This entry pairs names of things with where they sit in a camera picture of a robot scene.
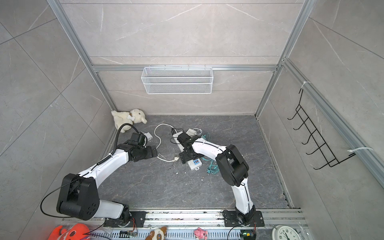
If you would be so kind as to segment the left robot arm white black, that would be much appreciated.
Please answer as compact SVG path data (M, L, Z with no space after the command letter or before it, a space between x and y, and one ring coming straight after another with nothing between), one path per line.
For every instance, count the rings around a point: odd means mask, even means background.
M107 156L78 174L68 174L56 190L59 192L56 211L57 218L77 218L90 220L104 218L125 226L131 220L129 206L104 201L99 196L99 186L117 169L128 162L138 162L154 158L156 149L148 146L148 136L137 129L131 138L119 143L115 136L114 146Z

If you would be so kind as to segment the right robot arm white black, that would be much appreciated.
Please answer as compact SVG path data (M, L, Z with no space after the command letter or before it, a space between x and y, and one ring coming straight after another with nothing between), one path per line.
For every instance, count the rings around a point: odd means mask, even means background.
M244 226L251 224L256 208L248 187L249 165L236 146L219 146L199 136L191 137L186 133L177 136L177 143L183 146L183 151L180 153L183 163L201 157L216 161L222 178L233 190L239 223Z

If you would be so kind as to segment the white power strip colourful sockets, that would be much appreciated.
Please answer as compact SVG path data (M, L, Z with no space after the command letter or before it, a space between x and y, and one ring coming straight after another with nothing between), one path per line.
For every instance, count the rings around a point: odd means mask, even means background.
M177 144L177 146L181 149L181 152L184 150L184 148L193 149L192 144L200 137L201 136L190 137L186 134L186 132L178 132L173 134L173 140L175 141L175 144ZM199 159L188 161L186 164L190 166L191 170L198 169L202 165Z

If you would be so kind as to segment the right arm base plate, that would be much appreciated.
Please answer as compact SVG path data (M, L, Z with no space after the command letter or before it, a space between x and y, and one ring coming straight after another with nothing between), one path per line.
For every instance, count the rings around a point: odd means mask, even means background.
M248 214L242 214L239 211L222 211L226 227L264 227L264 217L261 211L251 209Z

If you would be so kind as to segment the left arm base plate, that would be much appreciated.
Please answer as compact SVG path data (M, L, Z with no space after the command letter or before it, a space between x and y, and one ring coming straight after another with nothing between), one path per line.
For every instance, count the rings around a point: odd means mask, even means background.
M107 219L103 227L142 228L144 226L146 214L147 212L145 211L124 212L118 219Z

